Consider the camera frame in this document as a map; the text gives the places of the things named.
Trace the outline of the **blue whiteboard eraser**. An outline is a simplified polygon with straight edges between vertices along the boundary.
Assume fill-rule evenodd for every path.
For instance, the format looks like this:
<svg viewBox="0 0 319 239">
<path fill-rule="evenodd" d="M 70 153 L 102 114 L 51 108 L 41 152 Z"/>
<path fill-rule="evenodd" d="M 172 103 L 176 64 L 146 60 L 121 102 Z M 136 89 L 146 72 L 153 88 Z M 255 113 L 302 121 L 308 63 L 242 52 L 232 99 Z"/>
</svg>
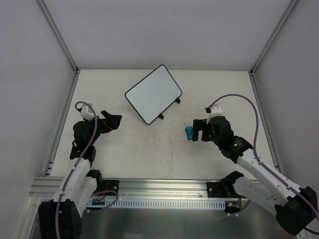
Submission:
<svg viewBox="0 0 319 239">
<path fill-rule="evenodd" d="M 192 130 L 193 130 L 193 127 L 192 127 L 192 126 L 187 126 L 187 127 L 185 128 L 185 132 L 186 132 L 186 136 L 187 136 L 187 139 L 188 139 L 188 140 L 192 140 L 192 138 L 193 138 Z"/>
</svg>

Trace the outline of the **white whiteboard with black frame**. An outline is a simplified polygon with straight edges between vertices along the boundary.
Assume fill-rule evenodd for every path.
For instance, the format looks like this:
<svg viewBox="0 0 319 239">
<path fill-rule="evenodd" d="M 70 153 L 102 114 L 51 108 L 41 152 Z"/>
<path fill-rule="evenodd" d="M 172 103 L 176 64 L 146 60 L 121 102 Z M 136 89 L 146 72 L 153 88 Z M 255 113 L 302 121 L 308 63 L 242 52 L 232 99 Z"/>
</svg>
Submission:
<svg viewBox="0 0 319 239">
<path fill-rule="evenodd" d="M 159 65 L 128 91 L 125 98 L 147 125 L 162 115 L 173 103 L 180 103 L 182 89 L 165 65 Z"/>
</svg>

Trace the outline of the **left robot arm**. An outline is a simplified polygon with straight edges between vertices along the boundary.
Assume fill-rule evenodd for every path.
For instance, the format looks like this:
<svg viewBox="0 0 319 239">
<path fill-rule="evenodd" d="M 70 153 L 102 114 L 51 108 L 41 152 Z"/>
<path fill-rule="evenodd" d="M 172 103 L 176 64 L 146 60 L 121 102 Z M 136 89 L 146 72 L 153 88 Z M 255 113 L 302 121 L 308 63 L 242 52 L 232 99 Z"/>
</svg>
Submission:
<svg viewBox="0 0 319 239">
<path fill-rule="evenodd" d="M 94 143 L 101 134 L 117 130 L 121 115 L 102 111 L 102 118 L 87 107 L 79 110 L 82 120 L 74 124 L 72 149 L 67 175 L 49 201 L 38 208 L 42 239 L 78 239 L 82 232 L 82 215 L 91 196 L 118 197 L 118 190 L 108 188 L 100 170 L 92 169 L 96 156 Z"/>
</svg>

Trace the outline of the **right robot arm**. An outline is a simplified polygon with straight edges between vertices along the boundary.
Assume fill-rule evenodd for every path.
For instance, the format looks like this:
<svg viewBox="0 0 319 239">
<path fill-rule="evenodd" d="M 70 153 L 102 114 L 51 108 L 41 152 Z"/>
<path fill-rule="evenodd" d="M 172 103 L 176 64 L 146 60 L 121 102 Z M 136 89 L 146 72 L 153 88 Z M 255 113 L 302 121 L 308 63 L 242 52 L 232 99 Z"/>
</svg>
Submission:
<svg viewBox="0 0 319 239">
<path fill-rule="evenodd" d="M 238 137 L 224 116 L 196 119 L 185 129 L 193 142 L 213 142 L 222 155 L 247 170 L 258 181 L 253 182 L 238 171 L 225 176 L 213 191 L 229 197 L 243 196 L 275 216 L 278 224 L 296 236 L 319 218 L 317 194 L 309 186 L 302 188 L 276 169 L 272 169 L 256 153 L 247 140 Z"/>
</svg>

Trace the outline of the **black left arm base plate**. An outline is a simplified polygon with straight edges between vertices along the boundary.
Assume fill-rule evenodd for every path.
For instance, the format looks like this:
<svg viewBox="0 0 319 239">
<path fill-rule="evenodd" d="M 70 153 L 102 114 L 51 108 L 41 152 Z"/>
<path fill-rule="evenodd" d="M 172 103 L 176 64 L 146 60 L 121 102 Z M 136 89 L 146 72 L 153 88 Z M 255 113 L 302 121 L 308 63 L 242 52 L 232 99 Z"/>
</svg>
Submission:
<svg viewBox="0 0 319 239">
<path fill-rule="evenodd" d="M 115 196 L 115 192 L 118 193 L 119 191 L 119 180 L 109 180 L 109 179 L 103 179 L 101 185 L 98 187 L 97 191 L 107 191 L 105 196 Z"/>
</svg>

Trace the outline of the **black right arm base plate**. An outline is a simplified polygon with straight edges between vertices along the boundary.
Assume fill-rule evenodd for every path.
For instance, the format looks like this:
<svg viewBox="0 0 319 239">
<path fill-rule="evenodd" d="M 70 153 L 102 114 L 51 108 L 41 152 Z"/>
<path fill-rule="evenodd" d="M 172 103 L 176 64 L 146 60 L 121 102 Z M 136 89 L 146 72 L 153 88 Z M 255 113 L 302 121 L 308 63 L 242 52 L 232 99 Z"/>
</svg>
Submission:
<svg viewBox="0 0 319 239">
<path fill-rule="evenodd" d="M 206 182 L 206 191 L 208 198 L 240 198 L 233 184 L 227 182 Z"/>
</svg>

